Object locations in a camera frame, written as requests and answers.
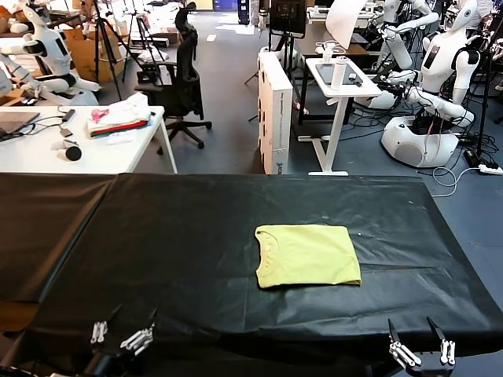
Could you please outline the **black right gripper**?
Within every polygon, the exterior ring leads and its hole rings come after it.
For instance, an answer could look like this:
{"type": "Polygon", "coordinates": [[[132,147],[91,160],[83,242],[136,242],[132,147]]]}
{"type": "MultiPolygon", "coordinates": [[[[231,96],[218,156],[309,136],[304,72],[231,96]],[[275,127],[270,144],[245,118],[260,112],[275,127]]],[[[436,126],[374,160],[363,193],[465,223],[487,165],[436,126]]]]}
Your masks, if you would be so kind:
{"type": "Polygon", "coordinates": [[[387,320],[390,337],[389,353],[410,376],[451,376],[456,368],[456,343],[446,338],[441,328],[432,318],[427,317],[427,321],[433,333],[440,340],[440,357],[436,355],[423,355],[420,359],[416,356],[408,347],[401,343],[391,319],[387,320]]]}

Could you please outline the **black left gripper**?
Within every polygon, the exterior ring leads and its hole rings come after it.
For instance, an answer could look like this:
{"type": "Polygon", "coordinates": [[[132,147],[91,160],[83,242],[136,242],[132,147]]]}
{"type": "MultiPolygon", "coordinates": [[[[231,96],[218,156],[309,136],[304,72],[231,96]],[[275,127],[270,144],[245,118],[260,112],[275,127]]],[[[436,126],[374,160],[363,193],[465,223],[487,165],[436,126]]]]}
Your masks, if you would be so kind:
{"type": "Polygon", "coordinates": [[[153,342],[157,309],[150,313],[143,328],[129,336],[108,333],[108,326],[112,324],[119,311],[120,306],[117,306],[105,320],[94,322],[90,337],[93,351],[92,362],[132,361],[153,342]]]}

